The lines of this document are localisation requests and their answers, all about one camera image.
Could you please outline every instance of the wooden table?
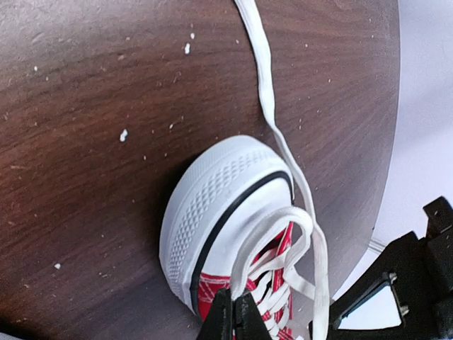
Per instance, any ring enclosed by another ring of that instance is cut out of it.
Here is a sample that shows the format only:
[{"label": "wooden table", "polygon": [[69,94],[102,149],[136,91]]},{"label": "wooden table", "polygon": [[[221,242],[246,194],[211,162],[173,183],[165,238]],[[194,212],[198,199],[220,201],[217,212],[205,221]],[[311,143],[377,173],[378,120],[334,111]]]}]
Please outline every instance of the wooden table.
[{"label": "wooden table", "polygon": [[[386,181],[397,1],[258,7],[277,123],[313,188],[334,293],[367,247]],[[217,140],[248,134],[275,146],[234,3],[8,0],[0,27],[1,330],[194,339],[200,324],[159,265],[167,200]],[[307,278],[311,262],[299,266]],[[307,321],[310,304],[294,304]]]}]

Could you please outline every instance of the black clamp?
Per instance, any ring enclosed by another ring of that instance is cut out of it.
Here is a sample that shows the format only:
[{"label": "black clamp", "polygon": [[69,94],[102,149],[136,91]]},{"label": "black clamp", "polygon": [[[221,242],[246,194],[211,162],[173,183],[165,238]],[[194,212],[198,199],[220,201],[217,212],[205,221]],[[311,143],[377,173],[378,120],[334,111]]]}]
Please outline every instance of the black clamp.
[{"label": "black clamp", "polygon": [[197,340],[271,340],[250,292],[231,301],[229,289],[219,290]]},{"label": "black clamp", "polygon": [[[453,337],[453,209],[440,197],[423,208],[428,233],[390,243],[330,308],[329,340],[434,340]],[[339,329],[341,320],[390,286],[401,324],[373,330]]]}]

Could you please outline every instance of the red plaid fabric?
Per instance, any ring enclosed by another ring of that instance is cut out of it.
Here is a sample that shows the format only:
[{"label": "red plaid fabric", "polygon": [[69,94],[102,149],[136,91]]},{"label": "red plaid fabric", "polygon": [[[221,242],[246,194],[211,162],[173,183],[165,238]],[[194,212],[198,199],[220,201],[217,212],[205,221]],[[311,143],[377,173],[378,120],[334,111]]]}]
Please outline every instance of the red plaid fabric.
[{"label": "red plaid fabric", "polygon": [[[291,246],[292,228],[293,224],[291,223],[284,232],[278,235],[274,242],[271,242],[271,244],[274,244],[275,241],[279,242],[277,248],[277,255],[282,254],[286,249],[288,249],[288,247]],[[206,273],[201,274],[200,285],[198,286],[198,307],[200,309],[200,315],[203,320],[205,320],[207,315],[209,314],[211,304],[212,301],[214,300],[216,292],[222,288],[229,288],[229,280],[230,277],[228,276],[211,276]],[[284,282],[285,281],[283,280],[283,269],[275,271],[273,273],[272,282],[273,291],[276,292],[283,285]],[[255,290],[257,284],[258,281],[253,282],[251,280],[248,280],[246,288],[249,289],[250,291]],[[275,321],[279,322],[282,319],[282,316],[283,310],[280,310],[279,312],[275,313],[274,315]],[[271,317],[272,316],[267,311],[263,315],[263,320],[267,321]],[[289,318],[292,319],[292,295],[289,297]],[[294,338],[292,337],[291,329],[287,327],[280,330],[280,332],[278,333],[278,337],[280,340],[294,340]]]}]

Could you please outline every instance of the red sneaker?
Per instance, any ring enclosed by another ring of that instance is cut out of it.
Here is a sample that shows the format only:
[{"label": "red sneaker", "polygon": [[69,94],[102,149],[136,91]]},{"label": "red sneaker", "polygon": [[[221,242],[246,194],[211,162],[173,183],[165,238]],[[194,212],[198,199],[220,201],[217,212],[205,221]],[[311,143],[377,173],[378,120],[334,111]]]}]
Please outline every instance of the red sneaker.
[{"label": "red sneaker", "polygon": [[[236,298],[252,292],[274,339],[293,339],[291,288],[314,298],[314,287],[294,270],[313,223],[292,207],[292,187],[286,163],[248,136],[219,142],[186,171],[168,202],[159,256],[171,290],[196,315],[205,319],[231,281]],[[292,254],[291,221],[304,232]]]}]

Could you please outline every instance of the metal screw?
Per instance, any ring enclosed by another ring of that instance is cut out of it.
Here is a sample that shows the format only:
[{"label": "metal screw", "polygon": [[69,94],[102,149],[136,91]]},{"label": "metal screw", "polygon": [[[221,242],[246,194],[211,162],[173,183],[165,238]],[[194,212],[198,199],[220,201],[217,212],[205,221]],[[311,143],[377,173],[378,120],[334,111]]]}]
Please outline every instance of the metal screw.
[{"label": "metal screw", "polygon": [[396,273],[389,273],[390,284],[393,285],[397,278],[398,276],[396,275]]},{"label": "metal screw", "polygon": [[401,306],[399,311],[401,312],[401,315],[405,317],[409,313],[409,306]]}]

